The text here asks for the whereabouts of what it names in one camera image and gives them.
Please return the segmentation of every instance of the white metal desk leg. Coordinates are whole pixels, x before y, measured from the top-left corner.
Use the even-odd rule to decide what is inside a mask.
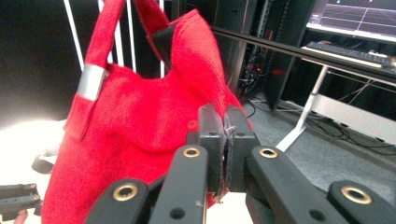
[[[314,89],[309,94],[308,100],[305,103],[303,113],[301,114],[296,127],[285,137],[282,141],[277,144],[276,148],[281,151],[286,151],[288,147],[300,136],[300,134],[305,130],[305,120],[311,111],[312,104],[315,101],[315,97],[317,96],[320,86],[326,77],[327,71],[329,67],[327,65],[323,65],[320,74],[318,76],[317,82],[315,83]]]

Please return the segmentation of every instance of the monitor screen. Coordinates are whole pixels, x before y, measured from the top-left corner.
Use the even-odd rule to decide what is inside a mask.
[[[308,29],[396,42],[394,0],[317,0]]]

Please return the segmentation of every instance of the red garment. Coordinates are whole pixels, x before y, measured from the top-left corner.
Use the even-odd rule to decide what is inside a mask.
[[[134,0],[149,35],[169,22],[152,0]],[[107,64],[123,0],[106,0],[86,63],[110,75],[99,98],[75,96],[64,140],[45,196],[42,223],[81,223],[114,181],[153,182],[166,174],[186,134],[197,131],[198,108],[214,104],[223,119],[241,108],[227,88],[216,40],[196,10],[176,21],[172,69],[143,79],[130,68]]]

